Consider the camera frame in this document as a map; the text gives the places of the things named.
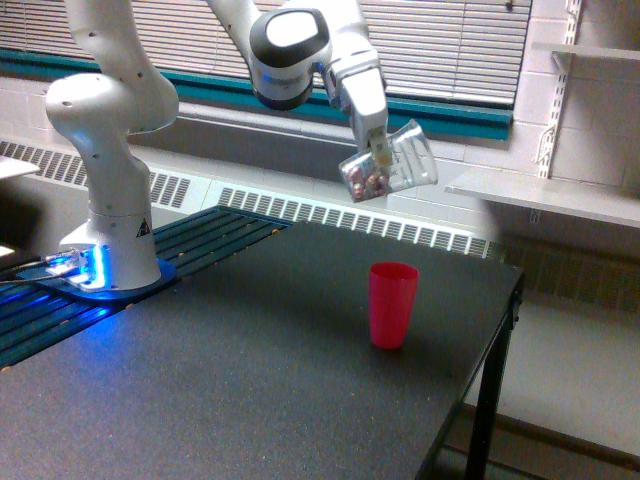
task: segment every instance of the table leg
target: table leg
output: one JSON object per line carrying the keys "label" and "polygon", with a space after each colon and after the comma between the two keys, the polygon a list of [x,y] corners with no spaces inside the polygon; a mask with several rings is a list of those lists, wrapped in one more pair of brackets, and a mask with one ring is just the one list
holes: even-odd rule
{"label": "table leg", "polygon": [[514,313],[509,313],[509,316],[511,318],[507,318],[503,322],[498,337],[491,346],[491,350],[484,362],[478,406],[473,421],[467,469],[464,476],[465,480],[483,479],[487,468],[491,436],[498,411],[500,388],[502,387],[502,377],[507,361],[511,330],[513,329]]}

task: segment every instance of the warning label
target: warning label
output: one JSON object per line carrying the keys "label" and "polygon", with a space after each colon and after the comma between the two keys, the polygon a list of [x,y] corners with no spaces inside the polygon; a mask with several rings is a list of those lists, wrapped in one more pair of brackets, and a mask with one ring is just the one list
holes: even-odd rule
{"label": "warning label", "polygon": [[144,218],[142,220],[142,225],[140,225],[140,228],[138,229],[138,235],[136,235],[136,238],[144,237],[145,235],[149,235],[150,233],[151,233],[151,229],[149,228],[147,219]]}

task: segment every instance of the window sill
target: window sill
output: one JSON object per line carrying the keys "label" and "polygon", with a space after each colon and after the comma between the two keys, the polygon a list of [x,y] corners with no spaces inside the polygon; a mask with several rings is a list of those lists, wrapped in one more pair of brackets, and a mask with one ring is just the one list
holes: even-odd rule
{"label": "window sill", "polygon": [[[55,80],[74,73],[98,71],[98,65],[88,60],[0,49],[0,73]],[[247,80],[172,70],[163,70],[162,74],[176,86],[181,99],[266,110],[253,95]],[[427,134],[507,140],[513,120],[513,112],[505,109],[398,97],[389,97],[388,104],[391,128],[401,127],[414,118]],[[293,110],[293,114],[333,121],[346,119],[343,113],[328,105],[322,90],[314,90],[307,103]]]}

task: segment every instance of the clear plastic container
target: clear plastic container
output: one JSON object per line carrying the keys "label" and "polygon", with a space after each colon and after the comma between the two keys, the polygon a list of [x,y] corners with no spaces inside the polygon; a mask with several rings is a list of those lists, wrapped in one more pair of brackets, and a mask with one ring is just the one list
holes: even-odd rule
{"label": "clear plastic container", "polygon": [[362,202],[420,185],[438,183],[436,162],[415,120],[388,136],[391,164],[379,166],[370,151],[340,164],[340,174],[354,202]]}

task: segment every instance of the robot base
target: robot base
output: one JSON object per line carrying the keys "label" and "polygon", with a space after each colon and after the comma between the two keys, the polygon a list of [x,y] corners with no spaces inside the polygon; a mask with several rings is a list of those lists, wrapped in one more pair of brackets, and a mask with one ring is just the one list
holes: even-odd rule
{"label": "robot base", "polygon": [[[101,292],[85,292],[70,283],[56,278],[52,280],[44,280],[37,282],[43,287],[59,292],[62,295],[72,297],[76,300],[88,301],[104,305],[106,303],[135,303],[154,293],[163,290],[173,284],[177,279],[176,267],[165,260],[158,259],[158,267],[160,268],[160,279],[146,287],[136,288],[134,290],[106,290]],[[33,268],[25,270],[18,274],[22,280],[30,280],[49,275],[47,270],[42,268]]]}

